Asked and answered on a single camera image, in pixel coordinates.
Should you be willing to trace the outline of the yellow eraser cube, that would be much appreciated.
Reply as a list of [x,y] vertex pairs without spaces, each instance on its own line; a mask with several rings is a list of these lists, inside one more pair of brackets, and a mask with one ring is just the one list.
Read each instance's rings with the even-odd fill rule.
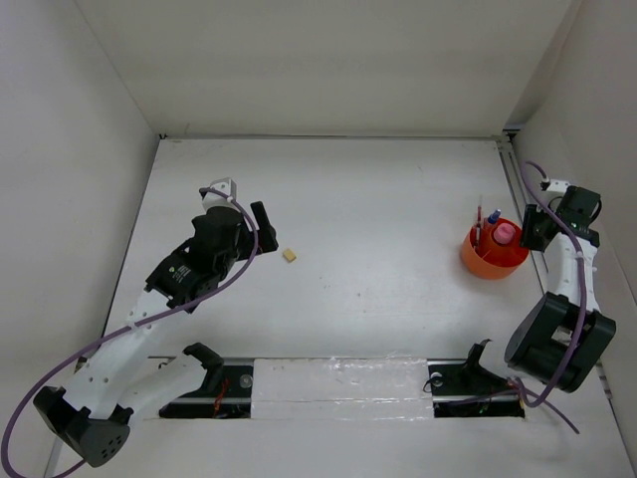
[[288,261],[288,262],[294,262],[297,259],[297,255],[291,250],[291,249],[286,249],[283,252],[283,257]]

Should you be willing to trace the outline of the clear spray bottle blue cap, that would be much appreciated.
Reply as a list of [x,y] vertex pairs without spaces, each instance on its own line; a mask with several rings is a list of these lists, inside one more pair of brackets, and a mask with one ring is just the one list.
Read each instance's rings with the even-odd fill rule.
[[485,227],[487,230],[492,229],[494,226],[496,226],[498,224],[498,221],[501,217],[502,214],[502,210],[501,209],[496,209],[493,213],[491,213],[487,218],[486,218],[486,222],[485,222]]

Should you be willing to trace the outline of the red ink pen refill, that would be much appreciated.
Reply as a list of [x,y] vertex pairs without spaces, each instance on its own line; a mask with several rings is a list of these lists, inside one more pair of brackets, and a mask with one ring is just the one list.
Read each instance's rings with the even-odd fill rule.
[[480,245],[481,245],[481,240],[482,240],[482,234],[483,234],[483,196],[480,195],[479,196],[479,201],[478,201],[478,206],[477,206],[477,215],[476,215],[476,222],[474,225],[474,230],[475,230],[475,241],[474,241],[474,250],[476,252],[479,251],[480,249]]

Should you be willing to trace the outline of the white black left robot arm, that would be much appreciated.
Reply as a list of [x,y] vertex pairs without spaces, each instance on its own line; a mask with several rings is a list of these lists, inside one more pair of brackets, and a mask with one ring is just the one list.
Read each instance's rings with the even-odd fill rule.
[[232,267],[278,249],[276,230],[262,202],[253,216],[226,198],[192,221],[194,234],[148,276],[121,334],[97,347],[63,386],[44,386],[34,406],[51,431],[93,468],[115,457],[134,425],[192,391],[221,385],[224,361],[207,346],[186,346],[145,378],[136,374],[169,335],[185,326],[197,306],[230,283]]

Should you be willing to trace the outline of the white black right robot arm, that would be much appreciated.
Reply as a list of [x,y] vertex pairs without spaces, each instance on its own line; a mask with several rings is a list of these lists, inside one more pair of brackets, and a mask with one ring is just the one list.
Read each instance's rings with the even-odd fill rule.
[[540,191],[552,213],[529,204],[520,245],[543,254],[547,288],[515,330],[505,361],[509,367],[549,383],[568,350],[567,344],[554,337],[563,331],[575,341],[575,347],[556,387],[574,392],[616,333],[616,323],[601,314],[594,295],[594,258],[600,239],[591,224],[601,210],[601,198],[557,179],[542,180]]

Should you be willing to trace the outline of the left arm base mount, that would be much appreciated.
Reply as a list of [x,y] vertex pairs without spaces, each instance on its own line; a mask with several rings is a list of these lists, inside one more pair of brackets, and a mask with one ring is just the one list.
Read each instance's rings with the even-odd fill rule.
[[163,406],[164,419],[248,419],[254,384],[252,358],[222,358],[207,346],[186,347],[187,356],[198,359],[206,373],[200,386]]

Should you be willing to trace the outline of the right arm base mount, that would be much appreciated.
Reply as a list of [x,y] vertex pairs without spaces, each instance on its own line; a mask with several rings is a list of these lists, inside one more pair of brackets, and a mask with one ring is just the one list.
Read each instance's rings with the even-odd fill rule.
[[423,392],[435,418],[525,418],[508,382],[480,364],[490,339],[473,344],[465,358],[428,358]]

